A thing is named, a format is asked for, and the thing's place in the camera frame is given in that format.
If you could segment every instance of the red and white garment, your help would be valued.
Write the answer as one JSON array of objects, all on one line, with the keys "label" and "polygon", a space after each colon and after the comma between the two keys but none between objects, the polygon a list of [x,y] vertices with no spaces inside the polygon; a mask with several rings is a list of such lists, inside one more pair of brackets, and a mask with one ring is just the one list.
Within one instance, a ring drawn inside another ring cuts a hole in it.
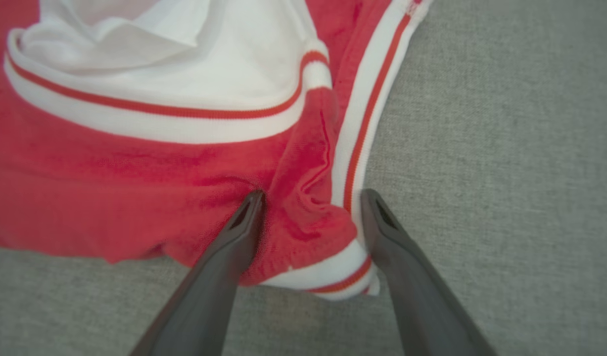
[{"label": "red and white garment", "polygon": [[242,284],[378,289],[358,194],[427,0],[0,0],[0,246],[192,266],[254,189]]}]

